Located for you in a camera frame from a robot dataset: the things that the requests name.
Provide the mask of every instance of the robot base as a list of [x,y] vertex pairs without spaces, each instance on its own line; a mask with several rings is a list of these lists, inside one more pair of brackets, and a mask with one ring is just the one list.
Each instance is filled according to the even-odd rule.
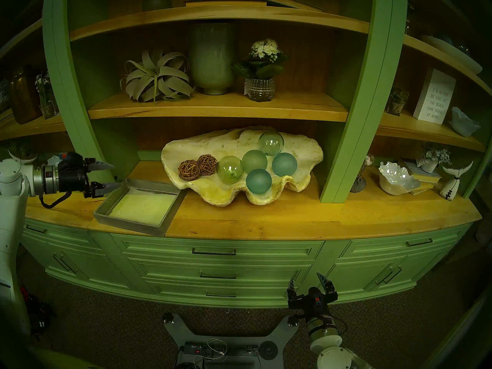
[[[219,338],[224,341],[229,348],[224,358],[218,360],[205,360],[205,368],[215,369],[283,369],[282,352],[287,342],[297,332],[298,326],[289,326],[288,316],[284,317],[279,325],[268,336],[264,337],[216,337],[216,336],[200,336],[192,333],[185,322],[179,315],[167,313],[163,316],[164,326],[167,332],[174,339],[179,349],[184,349],[185,346],[190,347],[190,343],[198,346],[206,346],[207,342],[212,338]],[[249,355],[238,355],[241,348],[253,347],[252,353]],[[202,357],[196,357],[197,354],[188,354],[184,351],[179,353],[177,364],[185,362],[196,362],[196,366],[202,367]]]

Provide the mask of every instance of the white ceramic bowl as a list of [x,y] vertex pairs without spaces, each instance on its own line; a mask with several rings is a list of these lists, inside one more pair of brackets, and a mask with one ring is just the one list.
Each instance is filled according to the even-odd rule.
[[473,72],[474,74],[479,74],[482,71],[481,65],[475,62],[473,59],[471,59],[468,55],[466,55],[461,50],[450,45],[448,42],[445,42],[439,38],[431,37],[430,35],[423,35],[422,40],[425,43],[435,47],[437,50],[440,50],[443,53],[449,55],[450,57],[456,59],[458,62],[465,65],[465,67],[468,67],[471,70],[471,72]]
[[413,178],[406,168],[401,168],[394,162],[379,165],[379,184],[388,194],[399,195],[412,191],[422,184]]

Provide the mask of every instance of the stack of books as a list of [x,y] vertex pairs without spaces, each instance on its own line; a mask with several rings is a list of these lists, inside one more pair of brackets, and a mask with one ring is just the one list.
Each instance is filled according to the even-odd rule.
[[413,178],[419,180],[422,184],[417,189],[412,190],[412,195],[422,193],[426,190],[432,189],[440,180],[441,176],[436,173],[427,173],[417,166],[415,161],[398,160],[398,165],[402,168],[406,168]]

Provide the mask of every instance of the drawer handle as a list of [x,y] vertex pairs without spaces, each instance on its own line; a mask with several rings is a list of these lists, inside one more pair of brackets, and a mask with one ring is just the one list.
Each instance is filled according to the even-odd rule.
[[234,274],[233,277],[209,277],[208,275],[204,275],[202,272],[200,272],[200,277],[201,278],[208,278],[208,279],[237,279],[236,274]]
[[382,279],[380,280],[379,282],[376,281],[376,285],[380,285],[383,281],[385,281],[391,274],[393,273],[393,270],[392,268],[390,267],[390,272]]
[[209,294],[209,292],[207,291],[206,296],[212,296],[212,297],[215,297],[215,298],[235,298],[236,297],[236,293],[234,293],[232,295],[215,295],[215,294]]
[[395,276],[398,275],[400,272],[401,272],[401,266],[398,266],[398,271],[396,272],[396,274],[394,274],[391,278],[389,278],[388,281],[384,279],[385,284],[388,284],[390,281],[392,281],[395,278]]
[[407,247],[412,247],[412,246],[420,246],[421,244],[428,244],[428,243],[432,243],[432,242],[434,242],[434,240],[432,240],[432,238],[429,238],[429,240],[425,241],[425,242],[413,243],[413,244],[411,244],[410,242],[407,242],[406,245],[407,245]]
[[47,232],[46,229],[43,229],[43,231],[41,231],[41,230],[33,229],[32,227],[29,227],[29,225],[26,225],[26,229],[27,230],[32,230],[32,231],[35,231],[35,232],[38,232],[38,233],[41,233],[41,234],[46,234],[46,232]]
[[236,249],[234,252],[204,252],[204,251],[196,251],[195,248],[191,249],[192,254],[200,254],[200,255],[236,255]]
[[73,270],[64,260],[63,255],[60,257],[60,260],[57,259],[56,253],[53,254],[53,258],[67,271],[72,271],[73,273],[77,273],[77,270]]
[[54,259],[58,262],[58,264],[59,264],[60,266],[62,266],[65,270],[70,271],[70,267],[69,267],[68,265],[67,265],[67,267],[68,267],[68,268],[67,268],[67,267],[65,267],[65,265],[63,265],[63,264],[62,264],[62,263],[61,263],[61,262],[57,259],[57,255],[56,255],[56,254],[53,254],[53,258],[54,258]]

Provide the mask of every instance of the floor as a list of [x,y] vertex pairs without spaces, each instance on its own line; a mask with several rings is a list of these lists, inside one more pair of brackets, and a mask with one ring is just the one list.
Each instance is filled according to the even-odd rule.
[[[473,236],[464,237],[472,241]],[[267,335],[288,309],[183,307],[126,299],[49,277],[29,253],[18,262],[29,292],[57,313],[36,345],[85,359],[106,369],[172,368],[176,345],[161,317],[178,313],[196,334]],[[492,278],[492,259],[480,248],[447,259],[416,288],[384,298],[332,306],[345,320],[346,346],[377,369],[418,368]],[[284,350],[284,366],[313,369],[304,322]]]

